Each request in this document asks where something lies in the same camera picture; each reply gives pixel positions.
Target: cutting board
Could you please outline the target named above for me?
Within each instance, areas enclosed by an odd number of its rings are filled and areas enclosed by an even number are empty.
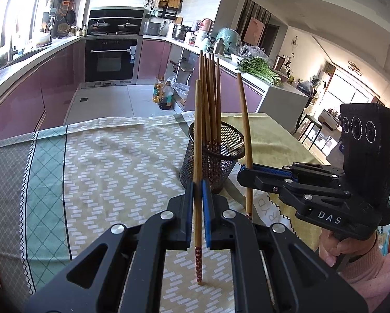
[[[180,1],[181,0],[169,0],[169,3],[167,4],[167,6],[171,7],[171,8],[179,9],[180,8]]]

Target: cooking oil bottle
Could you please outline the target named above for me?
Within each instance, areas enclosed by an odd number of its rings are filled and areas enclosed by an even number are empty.
[[[155,88],[153,89],[153,102],[159,103],[160,90],[164,86],[164,77],[161,76],[157,79],[155,83]]]
[[[170,81],[166,81],[166,84],[160,90],[159,96],[159,108],[167,111],[172,108],[173,89],[170,85]]]

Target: pink sleeve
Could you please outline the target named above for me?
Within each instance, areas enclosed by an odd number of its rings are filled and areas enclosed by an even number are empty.
[[[390,254],[383,256],[377,244],[340,275],[366,300],[373,312],[390,292]]]

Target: oven door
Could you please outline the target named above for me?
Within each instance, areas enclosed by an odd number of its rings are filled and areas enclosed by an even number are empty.
[[[137,78],[133,77],[136,45],[137,39],[87,40],[85,82],[133,83],[133,78]]]

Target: kitchen sink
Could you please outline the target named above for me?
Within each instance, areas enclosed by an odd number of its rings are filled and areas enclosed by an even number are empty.
[[[25,53],[25,54],[22,54],[18,57],[16,57],[14,60],[12,60],[11,62],[8,62],[5,66],[5,67],[8,67],[8,66],[11,66],[15,63],[18,63],[18,62],[21,62],[21,61],[24,61],[24,60],[27,60],[29,57],[32,57],[33,55],[37,54],[37,53],[40,53],[41,51],[45,50],[47,47],[42,47],[42,48],[35,48],[31,51],[29,51],[28,53]]]

